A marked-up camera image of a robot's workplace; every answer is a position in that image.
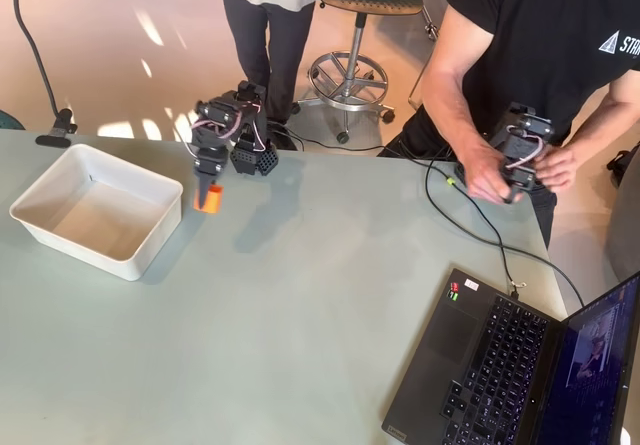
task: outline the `white plastic tray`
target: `white plastic tray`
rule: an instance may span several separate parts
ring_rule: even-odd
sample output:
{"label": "white plastic tray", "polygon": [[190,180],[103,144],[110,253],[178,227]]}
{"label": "white plastic tray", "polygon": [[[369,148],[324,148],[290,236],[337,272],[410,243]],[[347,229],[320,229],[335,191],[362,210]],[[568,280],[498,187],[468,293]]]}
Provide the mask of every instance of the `white plastic tray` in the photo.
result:
{"label": "white plastic tray", "polygon": [[180,223],[182,191],[175,180],[74,145],[10,213],[40,243],[134,281]]}

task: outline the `laptop screen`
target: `laptop screen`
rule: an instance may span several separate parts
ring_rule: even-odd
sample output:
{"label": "laptop screen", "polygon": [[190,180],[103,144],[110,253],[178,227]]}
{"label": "laptop screen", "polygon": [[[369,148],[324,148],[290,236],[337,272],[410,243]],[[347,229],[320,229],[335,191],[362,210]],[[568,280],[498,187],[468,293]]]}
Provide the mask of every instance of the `laptop screen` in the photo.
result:
{"label": "laptop screen", "polygon": [[538,445],[608,445],[640,277],[569,321]]}

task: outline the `man's arm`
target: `man's arm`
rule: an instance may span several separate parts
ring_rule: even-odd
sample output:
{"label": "man's arm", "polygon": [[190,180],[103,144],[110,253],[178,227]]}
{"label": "man's arm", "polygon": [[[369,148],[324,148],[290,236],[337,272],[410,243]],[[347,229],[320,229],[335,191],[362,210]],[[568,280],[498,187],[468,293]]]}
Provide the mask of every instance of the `man's arm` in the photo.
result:
{"label": "man's arm", "polygon": [[640,119],[640,72],[630,70],[609,86],[609,93],[563,148],[538,160],[537,177],[553,192],[570,188],[578,168],[609,146]]}
{"label": "man's arm", "polygon": [[503,156],[478,133],[462,94],[462,79],[492,40],[491,33],[448,7],[422,82],[422,100],[438,131],[464,165],[469,194],[503,203],[510,194],[500,174]]}

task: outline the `floor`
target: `floor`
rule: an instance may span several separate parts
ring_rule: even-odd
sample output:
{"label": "floor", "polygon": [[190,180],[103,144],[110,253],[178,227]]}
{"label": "floor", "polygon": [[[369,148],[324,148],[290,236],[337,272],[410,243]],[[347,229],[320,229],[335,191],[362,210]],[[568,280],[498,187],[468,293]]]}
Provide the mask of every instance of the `floor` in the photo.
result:
{"label": "floor", "polygon": [[[439,22],[444,0],[426,3]],[[195,102],[233,89],[243,78],[221,0],[22,0],[22,11],[40,47],[58,106],[73,109],[80,133],[173,140],[175,125],[188,138],[186,115]],[[306,70],[311,63],[328,51],[348,49],[353,26],[349,12],[316,9],[299,75],[299,98],[309,95]],[[0,0],[0,50],[0,108],[30,130],[48,130],[53,120],[47,96],[15,23],[11,0]],[[409,92],[431,50],[420,16],[369,20],[361,53],[375,58],[389,74],[387,103],[396,107],[397,118],[393,124],[378,125],[376,117],[352,117],[348,146],[371,147],[395,136],[413,112]],[[589,100],[577,123],[598,105],[603,93]],[[334,137],[341,118],[341,112],[324,107],[307,109],[291,126],[307,138],[337,145]],[[605,165],[618,150],[639,140],[636,126],[588,162],[578,184],[560,197],[550,254],[587,301],[617,282],[603,255],[616,197]],[[567,309],[573,312],[577,299],[559,281]],[[639,395],[632,397],[636,409]],[[632,436],[640,437],[640,426]]]}

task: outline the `laptop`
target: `laptop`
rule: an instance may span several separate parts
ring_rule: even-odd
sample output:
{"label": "laptop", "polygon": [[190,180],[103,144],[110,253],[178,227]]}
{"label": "laptop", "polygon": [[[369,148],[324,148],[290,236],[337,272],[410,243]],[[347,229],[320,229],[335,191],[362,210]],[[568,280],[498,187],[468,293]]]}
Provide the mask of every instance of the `laptop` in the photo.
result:
{"label": "laptop", "polygon": [[409,445],[618,444],[640,273],[559,322],[453,270],[382,424]]}

